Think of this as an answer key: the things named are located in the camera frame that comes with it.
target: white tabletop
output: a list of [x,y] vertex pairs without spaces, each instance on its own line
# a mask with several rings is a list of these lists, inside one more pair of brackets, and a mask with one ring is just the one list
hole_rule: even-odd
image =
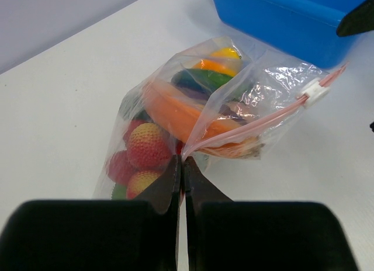
[[[173,54],[233,33],[212,0],[139,0],[0,75],[1,225],[26,200],[90,198],[126,92]],[[373,43],[370,34],[331,93],[260,161],[223,161],[206,174],[236,200],[325,203],[361,270],[374,266]]]

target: clear plastic bag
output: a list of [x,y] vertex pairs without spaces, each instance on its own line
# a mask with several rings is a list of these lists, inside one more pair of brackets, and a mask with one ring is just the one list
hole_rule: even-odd
[[210,157],[258,159],[344,71],[329,75],[255,43],[245,48],[228,37],[208,40],[133,88],[119,109],[95,197],[135,198],[174,154],[194,156],[203,171]]

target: white zipper slider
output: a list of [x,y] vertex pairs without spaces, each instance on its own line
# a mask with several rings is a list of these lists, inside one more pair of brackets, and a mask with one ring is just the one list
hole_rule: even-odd
[[325,97],[331,89],[330,87],[321,86],[320,80],[320,78],[314,78],[296,95],[296,99],[300,99],[304,95],[308,97],[303,105],[306,109]]

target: red lychee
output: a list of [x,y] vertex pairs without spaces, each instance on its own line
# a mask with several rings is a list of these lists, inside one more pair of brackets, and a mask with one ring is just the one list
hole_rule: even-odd
[[127,143],[130,163],[138,169],[158,169],[166,166],[171,151],[164,133],[154,123],[144,123],[135,128]]
[[121,185],[127,185],[136,169],[129,162],[127,151],[116,152],[106,163],[106,173],[111,180]]
[[146,121],[138,119],[138,120],[132,120],[129,124],[129,127],[127,128],[126,133],[123,135],[124,143],[127,144],[129,141],[129,138],[131,136],[131,133],[134,131],[134,129],[142,124],[146,123]]
[[160,171],[146,170],[134,174],[127,185],[126,197],[133,199],[151,185],[159,176]]

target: blue tray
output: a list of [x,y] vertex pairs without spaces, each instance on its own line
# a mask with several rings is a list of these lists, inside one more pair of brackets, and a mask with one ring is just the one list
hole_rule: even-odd
[[220,19],[321,68],[338,65],[358,34],[338,37],[343,17],[365,0],[214,0]]

